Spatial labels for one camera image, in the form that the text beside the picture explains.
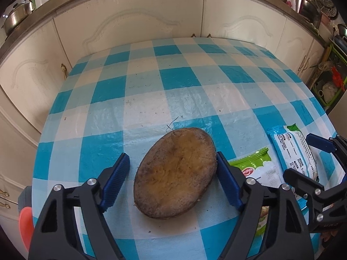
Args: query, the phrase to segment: blue and white tablecloth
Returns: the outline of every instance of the blue and white tablecloth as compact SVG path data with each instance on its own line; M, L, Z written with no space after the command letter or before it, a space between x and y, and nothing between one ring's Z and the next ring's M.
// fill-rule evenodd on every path
M305 136L336 135L304 83L254 44L178 38L84 57L64 82L43 129L33 174L34 222L55 184L81 185L125 152L131 170L104 216L126 259L216 260L238 216L218 179L188 213L150 219L133 200L133 180L142 158L170 131L168 126L199 127L228 160L267 146L280 168L265 130L294 123ZM337 185L344 174L341 166L332 155L312 151L320 182L326 188ZM93 255L81 213L76 213L83 247ZM317 251L319 236L311 237ZM257 253L260 242L256 237L250 254Z

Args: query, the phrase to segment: red object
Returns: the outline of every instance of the red object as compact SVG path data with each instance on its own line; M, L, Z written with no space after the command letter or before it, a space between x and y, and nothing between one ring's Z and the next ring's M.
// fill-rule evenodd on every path
M24 207L20 212L19 218L20 237L25 248L29 251L31 238L34 233L33 212L31 207Z
M341 78L341 74L337 71L336 67L333 67L331 70L332 70L332 81L334 82L337 88L341 88L342 91L344 92L345 85L344 85L344 81Z

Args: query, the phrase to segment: halved coconut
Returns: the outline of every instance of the halved coconut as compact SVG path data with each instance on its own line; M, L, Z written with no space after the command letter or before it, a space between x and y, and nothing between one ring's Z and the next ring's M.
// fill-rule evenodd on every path
M179 216L197 203L216 168L209 134L199 128L173 130L143 158L134 181L135 205L151 218Z

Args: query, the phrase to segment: snack package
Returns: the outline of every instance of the snack package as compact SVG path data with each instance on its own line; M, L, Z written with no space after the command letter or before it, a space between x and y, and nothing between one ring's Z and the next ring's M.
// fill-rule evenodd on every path
M300 129L294 124L291 126L275 126L267 132L275 145L283 171L289 168L304 174L305 176L319 181L316 162L311 150ZM303 210L306 207L306 200L295 195L296 200Z
M268 148L263 148L242 159L229 161L229 164L240 168L245 177L254 178L261 185L278 188L282 184L278 168L268 155ZM268 206L263 206L256 235L262 235L265 232L267 220Z

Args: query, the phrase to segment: green snack package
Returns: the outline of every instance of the green snack package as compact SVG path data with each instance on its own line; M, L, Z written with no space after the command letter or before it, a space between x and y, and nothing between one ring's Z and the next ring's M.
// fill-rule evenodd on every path
M268 148L262 148L239 160L229 161L229 165L240 168L245 177L254 178L261 185L278 188L282 183L278 168L268 154ZM255 235L262 235L265 232L267 220L268 206L263 206Z

